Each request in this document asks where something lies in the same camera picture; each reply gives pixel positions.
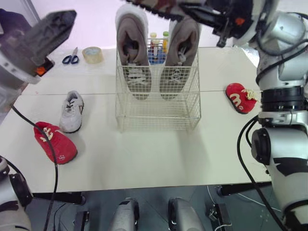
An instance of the wire basket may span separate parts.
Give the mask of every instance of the wire basket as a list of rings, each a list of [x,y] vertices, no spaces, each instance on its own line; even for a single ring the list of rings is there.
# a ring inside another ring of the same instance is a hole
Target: wire basket
[[[163,50],[162,39],[157,44]],[[201,119],[198,55],[192,66],[164,66],[166,55],[151,56],[149,66],[123,66],[116,61],[115,115],[118,127],[125,130],[193,130]],[[128,78],[143,73],[143,83]]]

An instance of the cable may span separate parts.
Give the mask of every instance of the cable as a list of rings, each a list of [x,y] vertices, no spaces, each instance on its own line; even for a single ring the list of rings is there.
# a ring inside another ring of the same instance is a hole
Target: cable
[[[15,111],[23,120],[25,120],[26,122],[28,122],[29,124],[31,124],[33,127],[35,127],[37,130],[40,131],[40,133],[44,136],[44,138],[46,139],[49,148],[51,150],[52,156],[53,156],[53,162],[54,162],[54,170],[55,170],[55,183],[54,183],[54,189],[53,189],[53,193],[51,196],[51,200],[50,200],[50,204],[48,207],[48,212],[47,212],[47,216],[46,216],[46,221],[45,221],[45,226],[44,226],[44,231],[47,231],[48,228],[48,223],[49,223],[49,219],[51,216],[51,210],[52,210],[52,206],[53,206],[53,202],[54,202],[54,198],[56,196],[56,192],[57,192],[57,187],[58,187],[58,164],[57,164],[57,158],[56,158],[56,154],[55,151],[52,147],[52,144],[50,142],[50,140],[48,139],[48,136],[46,135],[46,133],[39,128],[36,124],[34,124],[33,122],[31,122],[28,118],[26,118],[23,114],[21,114],[14,105],[12,105],[12,109],[13,111]]]
[[[238,140],[237,140],[237,155],[238,158],[241,162],[241,165],[244,169],[244,171],[246,172],[246,174],[248,175],[248,177],[250,178],[254,188],[256,189],[257,193],[259,194],[261,200],[263,201],[265,207],[268,209],[269,213],[272,215],[272,217],[274,218],[275,222],[278,224],[278,226],[281,228],[281,230],[283,231],[287,231],[287,228],[284,227],[284,225],[282,224],[281,220],[277,217],[277,215],[275,214],[274,210],[271,208],[271,206],[269,205],[268,201],[266,200],[265,196],[263,195],[262,191],[260,190],[258,184],[256,183],[255,179],[253,178],[253,176],[250,174],[249,170],[247,169],[243,159],[242,159],[242,155],[241,155],[241,139],[243,136],[244,131],[246,130],[246,128],[253,123],[254,121],[256,121],[258,118],[258,116],[253,117],[251,120],[249,120],[245,126],[242,128]]]
[[[18,169],[18,167],[16,167],[16,166],[15,166],[11,161],[9,161],[8,159],[4,158],[2,155],[0,155],[0,157],[3,158],[3,159],[7,162],[8,166],[10,166],[12,169],[14,169],[14,171],[15,171],[16,173],[19,173],[19,174],[24,178],[24,180],[26,180],[25,177],[23,176],[23,174],[21,173],[21,171]]]
[[[55,231],[56,230],[56,215],[57,215],[57,212],[64,206],[66,205],[66,203],[64,203],[63,205],[61,205],[55,212],[54,212],[54,215],[53,215],[53,230]]]
[[[257,33],[257,44],[258,44],[258,47],[259,47],[260,50],[262,50],[265,54],[268,54],[268,55],[270,55],[270,56],[280,56],[280,55],[287,54],[287,53],[293,51],[293,50],[294,50],[295,48],[297,48],[299,45],[308,42],[308,39],[306,38],[306,39],[303,39],[303,40],[297,42],[296,44],[294,44],[294,45],[293,45],[292,47],[290,47],[290,48],[287,48],[287,49],[285,49],[285,50],[283,50],[283,51],[278,51],[278,52],[277,52],[277,51],[274,51],[274,50],[268,50],[268,49],[266,49],[266,48],[263,46],[262,42],[261,42],[261,38],[262,38],[262,31],[259,30],[258,33]]]
[[[247,131],[246,131],[246,141],[247,141],[247,143],[248,143],[248,145],[251,147],[251,142],[250,142],[250,140],[249,140],[249,132],[250,132],[250,130],[252,129],[252,127],[256,124],[256,122],[257,122],[257,120],[255,120],[250,126],[249,126],[249,128],[247,129]]]
[[[241,197],[243,197],[243,198],[246,198],[247,200],[250,200],[250,201],[252,201],[252,202],[254,202],[254,203],[258,204],[258,205],[261,205],[261,206],[264,206],[264,207],[265,207],[264,204],[262,204],[262,203],[260,203],[260,202],[258,202],[258,201],[255,201],[255,200],[253,200],[253,199],[251,199],[251,198],[249,198],[249,197],[247,197],[247,196],[245,196],[245,195],[243,195],[243,194],[241,194],[241,193],[238,193],[238,195],[241,196]],[[279,210],[279,209],[277,209],[277,208],[273,208],[273,207],[271,207],[271,208],[274,209],[274,210],[276,210],[276,211],[278,211],[278,212],[281,212],[281,210]]]
[[[229,226],[232,226],[232,224],[218,226],[214,231],[217,231],[217,230],[221,229],[222,227],[229,227]]]
[[[213,202],[213,204],[216,204],[214,199],[212,198],[212,195],[211,195],[211,192],[210,192],[210,189],[209,189],[208,185],[206,187],[207,187],[208,194],[209,194],[209,196],[211,198],[211,201]]]
[[[299,56],[299,55],[301,55],[302,53],[304,53],[304,52],[307,50],[307,48],[308,48],[308,45],[305,46],[303,49],[299,50],[298,52],[296,52],[296,53],[290,55],[289,57],[287,57],[287,58],[285,58],[285,59],[282,59],[282,60],[280,60],[280,61],[278,61],[278,62],[276,62],[276,63],[274,63],[274,64],[272,64],[272,65],[269,65],[267,68],[265,68],[263,71],[261,71],[261,72],[257,75],[257,77],[256,77],[256,83],[259,85],[259,81],[262,79],[262,77],[264,76],[265,73],[267,73],[268,71],[270,71],[270,70],[273,69],[274,67],[277,67],[277,66],[279,66],[279,65],[281,65],[281,64],[283,64],[283,63],[285,63],[285,62],[287,62],[287,61],[289,61],[289,60],[291,60],[291,59],[293,59],[293,58],[295,58],[295,57],[297,57],[297,56]]]
[[[68,230],[67,230],[67,227],[66,227],[66,226],[64,225],[64,223],[61,221],[61,218],[62,218],[63,213],[70,207],[70,205],[71,205],[71,204],[68,204],[68,206],[67,206],[65,209],[62,210],[62,212],[61,212],[61,214],[60,214],[60,216],[59,216],[59,222],[58,222],[58,227],[60,227],[60,226],[61,226],[60,224],[62,224],[66,231],[68,231]]]

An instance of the packing tape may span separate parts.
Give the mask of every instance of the packing tape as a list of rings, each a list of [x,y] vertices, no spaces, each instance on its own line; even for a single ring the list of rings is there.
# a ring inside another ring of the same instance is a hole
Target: packing tape
[[[99,47],[87,47],[82,51],[82,54],[89,64],[98,64],[103,61],[103,53]]]

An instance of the black cable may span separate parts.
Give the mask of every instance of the black cable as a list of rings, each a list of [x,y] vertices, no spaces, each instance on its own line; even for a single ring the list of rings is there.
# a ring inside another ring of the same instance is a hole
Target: black cable
[[[252,127],[256,124],[256,122],[258,122],[257,120],[255,120],[254,122],[252,122],[252,124],[249,126],[249,128],[247,129],[247,131],[246,131],[246,141],[247,141],[247,143],[248,143],[248,145],[249,145],[249,147],[251,147],[251,142],[250,142],[250,140],[249,140],[249,132],[250,132],[250,130],[252,129]]]
[[[64,203],[63,205],[61,205],[61,206],[54,212],[54,215],[53,215],[53,230],[54,230],[54,231],[56,230],[56,223],[55,223],[55,220],[56,220],[57,212],[58,212],[64,205],[66,205],[66,203]]]
[[[51,210],[52,210],[52,206],[53,206],[53,202],[56,196],[56,192],[57,192],[57,187],[58,187],[58,164],[57,164],[57,158],[56,158],[56,154],[55,151],[52,147],[52,144],[50,142],[50,140],[48,139],[48,136],[46,135],[46,133],[39,128],[36,124],[34,124],[33,122],[31,122],[28,118],[26,118],[24,115],[22,115],[16,108],[14,105],[12,105],[12,109],[13,111],[15,111],[23,120],[25,120],[26,122],[28,122],[29,124],[31,124],[33,127],[35,127],[37,130],[40,131],[40,133],[44,136],[44,138],[46,139],[49,148],[51,150],[52,156],[53,156],[53,161],[54,161],[54,169],[55,169],[55,183],[54,183],[54,189],[53,189],[53,193],[51,196],[51,200],[50,200],[50,204],[48,207],[48,212],[47,212],[47,216],[46,216],[46,221],[45,221],[45,226],[44,226],[44,231],[47,231],[48,228],[48,223],[49,223],[49,219],[51,216]]]
[[[284,225],[282,224],[281,220],[277,217],[277,215],[275,214],[275,212],[273,211],[273,209],[271,208],[271,206],[269,205],[267,199],[265,198],[265,196],[263,195],[262,191],[260,190],[258,184],[256,183],[255,179],[253,178],[253,176],[250,174],[249,170],[247,169],[243,159],[242,159],[242,155],[241,155],[241,139],[243,136],[244,131],[246,130],[246,128],[253,123],[254,121],[257,121],[258,116],[253,117],[251,120],[249,120],[245,126],[242,128],[238,140],[237,140],[237,155],[238,158],[241,162],[241,165],[243,167],[243,169],[245,170],[246,174],[248,175],[248,177],[250,178],[254,188],[256,189],[257,193],[259,194],[261,200],[263,201],[263,204],[265,205],[265,207],[268,209],[269,213],[272,215],[272,217],[274,218],[275,222],[278,224],[278,226],[281,228],[281,230],[283,231],[288,231],[286,227],[284,227]]]
[[[269,49],[265,48],[265,47],[263,46],[262,42],[261,42],[261,38],[262,38],[262,31],[259,30],[259,31],[257,32],[257,39],[256,39],[256,40],[257,40],[258,47],[259,47],[260,50],[262,50],[265,54],[268,54],[268,55],[270,55],[270,56],[280,56],[280,55],[287,54],[287,53],[293,51],[293,50],[294,50],[295,48],[297,48],[299,45],[308,42],[308,39],[306,38],[306,39],[303,39],[303,40],[297,42],[297,43],[294,44],[292,47],[287,48],[287,49],[285,49],[285,50],[283,50],[283,51],[274,51],[274,50],[269,50]]]
[[[6,162],[7,162],[7,164],[8,164],[8,166],[10,166],[12,169],[14,169],[14,171],[16,172],[16,173],[19,173],[24,179],[25,179],[25,177],[23,176],[23,174],[21,173],[21,171],[18,169],[18,167],[16,167],[11,161],[9,161],[7,158],[4,158],[2,155],[0,155],[0,157],[1,158],[3,158]]]
[[[267,68],[265,68],[263,71],[261,71],[261,72],[257,75],[257,77],[256,77],[256,83],[259,84],[259,81],[262,79],[262,77],[264,76],[265,73],[267,73],[268,71],[270,71],[270,70],[273,69],[274,67],[277,67],[277,66],[279,66],[279,65],[281,65],[281,64],[283,64],[283,63],[285,63],[285,62],[287,62],[287,61],[289,61],[289,60],[291,60],[291,59],[293,59],[293,58],[295,58],[295,57],[297,57],[297,56],[299,56],[299,55],[301,55],[301,54],[304,53],[307,49],[308,49],[308,45],[305,46],[303,49],[299,50],[298,52],[296,52],[296,53],[290,55],[289,57],[287,57],[287,58],[285,58],[285,59],[282,59],[282,60],[280,60],[280,61],[278,61],[278,62],[276,62],[276,63],[274,63],[274,64],[272,64],[272,65],[269,65]]]
[[[305,14],[305,13],[299,13],[299,12],[288,12],[288,13],[296,13],[296,14],[298,14],[299,16],[301,16],[302,18],[305,18],[305,19],[308,20],[308,15]]]

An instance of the red slipper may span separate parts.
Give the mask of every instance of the red slipper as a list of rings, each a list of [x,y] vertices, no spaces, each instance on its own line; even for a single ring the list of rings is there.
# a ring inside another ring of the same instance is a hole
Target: red slipper
[[[240,114],[247,114],[256,105],[255,93],[247,90],[242,84],[231,83],[227,86],[226,95],[232,103],[234,109]]]

